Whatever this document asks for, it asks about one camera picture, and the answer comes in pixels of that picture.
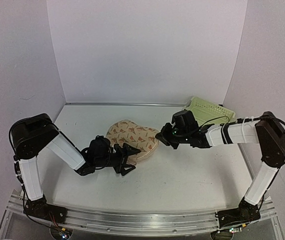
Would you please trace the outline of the floral mesh laundry bag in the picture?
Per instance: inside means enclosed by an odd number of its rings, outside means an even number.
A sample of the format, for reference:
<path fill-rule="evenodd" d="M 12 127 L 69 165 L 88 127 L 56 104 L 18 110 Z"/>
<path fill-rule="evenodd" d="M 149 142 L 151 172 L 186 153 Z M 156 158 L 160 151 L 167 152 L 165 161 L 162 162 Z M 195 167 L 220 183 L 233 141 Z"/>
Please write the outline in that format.
<path fill-rule="evenodd" d="M 137 165 L 138 163 L 149 158 L 159 145 L 156 134 L 159 131 L 155 128 L 142 126 L 134 123 L 129 119 L 120 120 L 111 125 L 106 133 L 110 145 L 119 144 L 121 147 L 124 143 L 140 150 L 140 153 L 128 157 L 128 163 Z"/>

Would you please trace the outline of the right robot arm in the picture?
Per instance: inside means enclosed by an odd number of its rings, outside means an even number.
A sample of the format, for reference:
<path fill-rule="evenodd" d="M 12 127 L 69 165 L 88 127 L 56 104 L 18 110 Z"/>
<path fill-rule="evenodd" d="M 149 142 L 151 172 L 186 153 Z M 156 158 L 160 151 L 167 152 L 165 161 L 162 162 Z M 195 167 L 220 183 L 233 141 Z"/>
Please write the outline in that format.
<path fill-rule="evenodd" d="M 238 118 L 227 123 L 213 119 L 198 124 L 189 110 L 172 116 L 156 138 L 177 149 L 181 144 L 210 149 L 238 145 L 253 179 L 236 208 L 216 213 L 220 229 L 249 224 L 261 218 L 261 207 L 279 170 L 285 164 L 285 128 L 280 119 L 265 111 L 261 116 Z"/>

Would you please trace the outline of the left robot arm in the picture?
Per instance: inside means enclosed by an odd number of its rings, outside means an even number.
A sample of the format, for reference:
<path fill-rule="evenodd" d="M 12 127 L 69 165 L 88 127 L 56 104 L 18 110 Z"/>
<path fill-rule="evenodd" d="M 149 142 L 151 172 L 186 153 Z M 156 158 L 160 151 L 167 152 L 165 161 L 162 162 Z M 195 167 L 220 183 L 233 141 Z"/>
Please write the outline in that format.
<path fill-rule="evenodd" d="M 125 176 L 136 168 L 128 163 L 128 158 L 141 152 L 128 143 L 111 145 L 103 135 L 79 150 L 46 113 L 18 120 L 9 129 L 8 138 L 14 153 L 15 174 L 24 195 L 24 214 L 33 221 L 53 224 L 63 224 L 68 213 L 67 208 L 50 204 L 44 191 L 45 174 L 59 170 L 58 160 L 81 177 L 105 168 Z"/>

